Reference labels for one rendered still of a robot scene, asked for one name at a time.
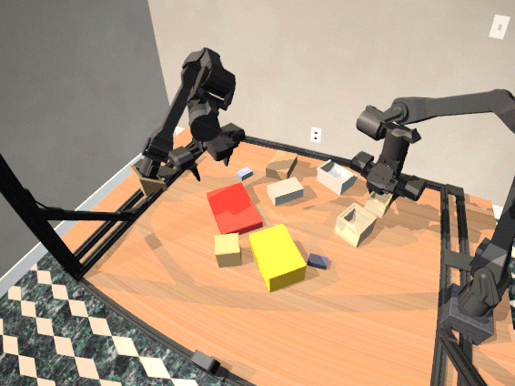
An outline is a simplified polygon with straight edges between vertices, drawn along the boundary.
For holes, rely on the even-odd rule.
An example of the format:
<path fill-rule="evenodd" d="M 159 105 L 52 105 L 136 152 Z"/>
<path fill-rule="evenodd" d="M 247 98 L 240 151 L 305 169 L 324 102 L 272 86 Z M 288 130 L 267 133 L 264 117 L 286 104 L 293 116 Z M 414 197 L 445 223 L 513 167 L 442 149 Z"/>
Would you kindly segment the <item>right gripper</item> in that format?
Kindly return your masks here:
<path fill-rule="evenodd" d="M 389 166 L 392 164 L 398 166 L 397 181 L 399 182 L 399 185 L 389 201 L 389 206 L 398 197 L 407 197 L 413 201 L 418 201 L 425 187 L 427 186 L 426 180 L 422 178 L 418 178 L 414 175 L 412 175 L 411 178 L 408 176 L 402 177 L 402 175 L 400 175 L 406 156 L 393 157 L 386 153 L 383 148 L 381 154 L 379 155 L 379 157 L 384 158 L 385 164 Z M 355 157 L 352 158 L 350 162 L 350 169 L 360 173 L 360 175 L 367 180 L 367 176 L 374 168 L 375 164 L 374 156 L 364 151 L 360 151 Z"/>

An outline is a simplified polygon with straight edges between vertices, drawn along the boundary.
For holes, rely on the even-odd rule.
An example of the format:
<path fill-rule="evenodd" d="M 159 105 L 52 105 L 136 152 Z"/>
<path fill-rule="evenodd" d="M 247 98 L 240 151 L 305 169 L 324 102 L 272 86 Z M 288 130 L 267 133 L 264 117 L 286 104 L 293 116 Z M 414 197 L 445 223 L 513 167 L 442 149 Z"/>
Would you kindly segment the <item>yellow block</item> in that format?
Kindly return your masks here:
<path fill-rule="evenodd" d="M 305 280 L 307 264 L 283 224 L 249 234 L 249 239 L 269 293 Z"/>

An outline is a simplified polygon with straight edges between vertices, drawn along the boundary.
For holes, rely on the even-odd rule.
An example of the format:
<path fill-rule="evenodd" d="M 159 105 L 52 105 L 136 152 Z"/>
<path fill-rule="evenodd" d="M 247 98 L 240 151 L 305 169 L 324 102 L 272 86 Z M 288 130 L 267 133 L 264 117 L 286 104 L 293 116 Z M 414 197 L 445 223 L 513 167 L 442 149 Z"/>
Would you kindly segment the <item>red flat slab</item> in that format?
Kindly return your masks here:
<path fill-rule="evenodd" d="M 210 191 L 207 199 L 221 235 L 241 235 L 263 228 L 263 221 L 242 183 Z"/>

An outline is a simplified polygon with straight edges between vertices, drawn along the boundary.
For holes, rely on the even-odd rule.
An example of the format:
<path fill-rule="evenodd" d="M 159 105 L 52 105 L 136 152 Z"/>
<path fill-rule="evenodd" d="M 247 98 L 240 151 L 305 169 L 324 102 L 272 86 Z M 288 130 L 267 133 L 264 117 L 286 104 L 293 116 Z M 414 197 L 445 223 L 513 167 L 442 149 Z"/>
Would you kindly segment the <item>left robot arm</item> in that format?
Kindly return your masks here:
<path fill-rule="evenodd" d="M 225 71 L 220 55 L 207 47 L 191 52 L 182 68 L 181 85 L 164 121 L 161 127 L 153 131 L 142 148 L 142 156 L 145 158 L 142 161 L 142 167 L 136 168 L 142 178 L 159 180 L 157 172 L 161 162 L 166 164 L 169 160 L 168 153 L 174 148 L 173 133 L 186 106 L 189 113 L 190 133 L 199 141 L 201 151 L 207 151 L 215 161 L 219 162 L 232 156 L 234 148 L 238 147 L 238 132 L 232 130 L 223 133 L 217 118 L 220 108 L 227 111 L 228 106 L 231 105 L 236 89 L 236 76 Z"/>

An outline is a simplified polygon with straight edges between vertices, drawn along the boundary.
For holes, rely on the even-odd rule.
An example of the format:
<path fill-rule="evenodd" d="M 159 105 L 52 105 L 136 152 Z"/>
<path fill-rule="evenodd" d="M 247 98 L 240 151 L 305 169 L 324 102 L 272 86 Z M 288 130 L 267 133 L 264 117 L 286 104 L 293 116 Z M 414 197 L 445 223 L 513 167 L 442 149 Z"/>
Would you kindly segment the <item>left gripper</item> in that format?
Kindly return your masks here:
<path fill-rule="evenodd" d="M 223 127 L 221 127 L 222 132 L 230 132 L 232 130 L 236 130 L 239 135 L 239 144 L 241 141 L 246 139 L 245 131 L 241 127 L 236 126 L 233 123 L 229 123 Z M 202 153 L 199 149 L 199 144 L 196 139 L 192 137 L 192 141 L 195 143 L 194 147 L 191 147 L 189 149 L 184 148 L 183 146 L 177 147 L 168 153 L 169 161 L 179 170 L 191 170 L 192 174 L 195 176 L 195 178 L 200 181 L 200 176 L 197 170 L 197 163 L 194 160 L 194 156 Z M 193 155 L 191 155 L 191 154 Z M 231 156 L 230 156 L 231 157 Z M 223 159 L 224 165 L 227 167 L 230 157 L 226 157 Z"/>

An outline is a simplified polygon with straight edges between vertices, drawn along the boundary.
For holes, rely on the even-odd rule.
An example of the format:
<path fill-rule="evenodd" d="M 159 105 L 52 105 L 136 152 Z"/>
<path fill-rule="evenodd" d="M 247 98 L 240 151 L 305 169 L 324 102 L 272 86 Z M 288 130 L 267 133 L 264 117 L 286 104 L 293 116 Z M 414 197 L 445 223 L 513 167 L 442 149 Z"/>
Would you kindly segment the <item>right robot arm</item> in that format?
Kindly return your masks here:
<path fill-rule="evenodd" d="M 421 140 L 416 128 L 411 130 L 404 125 L 434 117 L 492 112 L 515 134 L 515 96 L 509 90 L 493 89 L 488 92 L 438 98 L 414 97 L 394 99 L 385 112 L 374 106 L 366 106 L 357 119 L 357 130 L 376 141 L 385 138 L 383 149 L 393 157 L 406 156 L 409 144 Z M 399 185 L 397 176 L 398 166 L 389 166 L 384 163 L 384 158 L 379 157 L 367 176 L 366 187 L 379 195 L 392 195 Z M 472 281 L 467 282 L 459 292 L 460 313 L 483 323 L 488 322 L 488 315 L 502 301 L 510 284 L 508 266 L 514 239 L 515 176 L 492 238 L 484 238 L 469 264 L 472 266 Z"/>

